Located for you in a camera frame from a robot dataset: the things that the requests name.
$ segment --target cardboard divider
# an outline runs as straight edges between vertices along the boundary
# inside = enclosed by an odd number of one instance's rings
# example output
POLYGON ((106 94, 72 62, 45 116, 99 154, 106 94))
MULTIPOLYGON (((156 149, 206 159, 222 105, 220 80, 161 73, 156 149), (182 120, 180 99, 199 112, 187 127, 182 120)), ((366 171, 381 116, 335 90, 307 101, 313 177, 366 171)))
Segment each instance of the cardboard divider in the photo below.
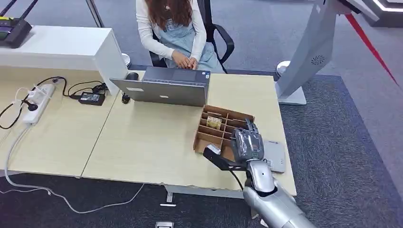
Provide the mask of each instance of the cardboard divider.
POLYGON ((225 133, 224 133, 224 139, 230 140, 230 139, 231 139, 231 135, 232 135, 232 133, 225 132, 225 133))
POLYGON ((208 135, 214 135, 214 136, 220 137, 220 138, 222 138, 222 136, 224 134, 223 131, 219 131, 217 129, 214 129, 214 128, 211 128, 211 127, 206 127, 206 126, 203 126, 203 125, 199 125, 198 132, 205 133, 205 134, 208 134, 208 135))
MULTIPOLYGON (((200 125, 207 127, 207 120, 206 120, 206 119, 200 119, 200 125)), ((220 131, 223 132, 224 129, 225 129, 225 124, 222 123, 221 126, 220 126, 220 131)))
POLYGON ((207 120, 207 118, 208 118, 209 116, 222 119, 222 124, 225 124, 225 123, 226 123, 226 120, 227 120, 227 116, 222 117, 222 116, 219 116, 219 115, 214 115, 213 113, 205 113, 205 112, 203 112, 203 113, 201 114, 202 119, 205 119, 205 120, 207 120))
POLYGON ((221 156, 233 161, 231 135, 236 128, 247 128, 245 119, 249 119, 251 122, 255 120, 252 115, 205 105, 200 116, 198 131, 194 137, 193 149, 198 153, 203 153, 204 148, 209 144, 214 144, 221 149, 221 156), (207 127, 208 116, 222 119, 220 130, 207 127))
POLYGON ((246 122, 239 120, 227 120, 226 125, 240 128, 247 128, 246 122))
POLYGON ((224 131, 225 131, 225 132, 228 132, 228 133, 232 133, 232 132, 235 130, 235 128, 236 128, 236 127, 229 126, 229 125, 225 125, 224 131))

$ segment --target office chair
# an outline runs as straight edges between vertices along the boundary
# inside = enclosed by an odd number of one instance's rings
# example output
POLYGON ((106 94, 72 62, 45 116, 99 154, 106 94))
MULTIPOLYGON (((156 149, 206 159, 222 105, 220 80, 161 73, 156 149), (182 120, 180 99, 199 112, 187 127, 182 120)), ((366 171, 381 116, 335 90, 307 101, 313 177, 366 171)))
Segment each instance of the office chair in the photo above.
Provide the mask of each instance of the office chair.
MULTIPOLYGON (((206 28, 207 32, 207 42, 210 42, 214 46, 214 51, 217 54, 218 61, 220 62, 222 69, 224 70, 225 73, 227 73, 227 70, 225 69, 223 63, 228 59, 228 57, 232 54, 234 51, 234 41, 232 38, 228 35, 227 31, 220 26, 213 24, 212 19, 211 19, 211 4, 210 0, 198 0, 199 8, 200 8, 200 13, 201 17, 203 18, 204 26, 206 28), (217 45, 214 40, 214 31, 217 30, 220 36, 223 38, 225 41, 225 44, 227 45, 227 50, 222 58, 220 58, 218 51, 217 51, 217 45)), ((158 37, 154 34, 153 32, 153 38, 159 42, 158 37)), ((164 59, 160 59, 160 57, 153 53, 150 52, 151 56, 151 61, 153 62, 154 67, 167 67, 164 59)))

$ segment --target laptop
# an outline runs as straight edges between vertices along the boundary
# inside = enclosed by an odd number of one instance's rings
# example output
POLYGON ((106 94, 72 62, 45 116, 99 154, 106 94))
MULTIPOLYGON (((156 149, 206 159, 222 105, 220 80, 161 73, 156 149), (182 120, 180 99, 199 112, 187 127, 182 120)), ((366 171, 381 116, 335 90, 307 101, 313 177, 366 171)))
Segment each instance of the laptop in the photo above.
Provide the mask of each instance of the laptop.
POLYGON ((208 91, 210 71, 149 66, 145 71, 143 81, 204 86, 206 87, 206 91, 208 91))
POLYGON ((210 72, 148 67, 142 81, 110 80, 135 101, 203 107, 210 72))

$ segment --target gray carpet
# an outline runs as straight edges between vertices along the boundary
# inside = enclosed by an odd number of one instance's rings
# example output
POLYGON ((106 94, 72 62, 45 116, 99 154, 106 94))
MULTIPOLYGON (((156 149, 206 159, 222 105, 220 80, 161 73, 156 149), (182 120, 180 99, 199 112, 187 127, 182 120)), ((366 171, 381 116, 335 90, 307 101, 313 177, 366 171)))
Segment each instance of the gray carpet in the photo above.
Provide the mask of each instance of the gray carpet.
MULTIPOLYGON (((307 106, 280 107, 298 205, 320 228, 403 227, 403 202, 341 77, 316 76, 304 90, 307 106)), ((80 210, 127 200, 140 187, 35 174, 12 178, 17 183, 49 186, 80 210)), ((0 189, 9 188, 1 179, 0 189)), ((174 221, 177 228, 259 227, 239 199, 176 194, 177 207, 160 207, 165 197, 163 187, 147 185, 131 204, 78 215, 46 192, 9 193, 0 195, 0 227, 152 228, 158 220, 174 221)))

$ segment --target silver robotic arm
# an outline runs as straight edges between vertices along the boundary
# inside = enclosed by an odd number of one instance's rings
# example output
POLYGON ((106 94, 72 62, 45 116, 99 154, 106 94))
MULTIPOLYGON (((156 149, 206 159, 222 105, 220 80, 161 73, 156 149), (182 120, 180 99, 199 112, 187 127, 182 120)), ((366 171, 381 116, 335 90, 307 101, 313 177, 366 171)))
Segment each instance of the silver robotic arm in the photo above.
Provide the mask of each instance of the silver robotic arm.
POLYGON ((273 177, 263 161, 263 140, 255 124, 246 119, 248 129, 235 129, 231 147, 235 162, 207 147, 203 156, 221 170, 246 171, 243 197, 270 228, 315 228, 296 205, 294 198, 273 177))
POLYGON ((243 197, 270 228, 315 228, 294 198, 273 178, 266 162, 249 161, 248 172, 251 183, 244 187, 243 197))

